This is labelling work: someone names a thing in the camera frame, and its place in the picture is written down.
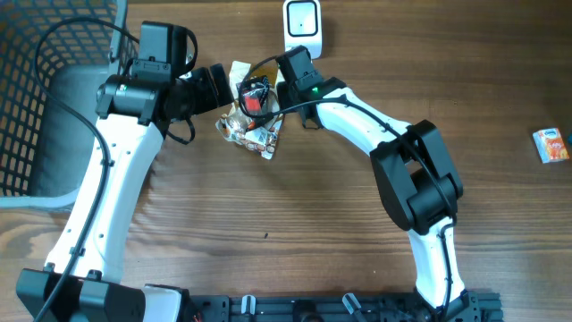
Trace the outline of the beige snack bag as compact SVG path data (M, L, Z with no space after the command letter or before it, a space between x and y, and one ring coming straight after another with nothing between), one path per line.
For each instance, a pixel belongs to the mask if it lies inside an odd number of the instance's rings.
M242 83L247 72L250 71L250 68L251 64L248 63L239 61L232 63L231 71L229 72L229 81L234 101L232 102L231 110L219 118L215 127L227 141L234 142L237 145L245 147L247 150L257 153L264 159L270 160L273 158L275 150L277 149L280 130L285 115L275 115L266 125L253 131L247 131L249 116L245 115L240 109L239 95L237 95L237 90L234 89L234 85ZM254 71L249 79L264 75L267 76L271 85L269 94L271 113L278 112L280 108L276 88L277 84L283 81L282 74L278 71L277 67L263 66Z

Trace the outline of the hex wrench set package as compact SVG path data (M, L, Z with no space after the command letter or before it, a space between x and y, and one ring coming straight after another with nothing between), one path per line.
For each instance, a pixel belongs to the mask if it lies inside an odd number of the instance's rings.
M234 85L237 95L243 97L243 107L248 114L252 114L255 118L249 117L247 131L253 131L269 123L273 117L271 116L270 99L270 82L266 75L251 78L246 81L246 85L241 83Z

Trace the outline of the orange Kleenex tissue pack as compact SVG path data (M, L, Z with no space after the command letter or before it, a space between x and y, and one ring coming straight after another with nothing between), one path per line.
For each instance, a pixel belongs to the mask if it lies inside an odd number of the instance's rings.
M543 164L569 159L568 151L558 128L536 131L533 133L533 140Z

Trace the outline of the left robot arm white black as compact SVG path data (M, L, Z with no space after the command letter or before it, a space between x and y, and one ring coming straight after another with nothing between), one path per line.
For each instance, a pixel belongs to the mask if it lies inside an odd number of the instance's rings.
M198 42L182 26L146 21L139 54L97 90L95 142L68 222L39 270L16 292L37 321L199 321L180 287L122 285L123 255L147 172L170 125L226 106L220 64L197 67Z

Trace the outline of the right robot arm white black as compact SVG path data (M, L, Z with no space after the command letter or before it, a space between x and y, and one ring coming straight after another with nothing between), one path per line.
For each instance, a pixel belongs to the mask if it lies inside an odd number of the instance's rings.
M325 79L306 47L294 47L274 60L284 78L281 110L299 112L369 155L385 212L408 234L416 293L433 318L452 318L466 291L454 246L463 184L439 130L427 120L410 124L393 119L343 81Z

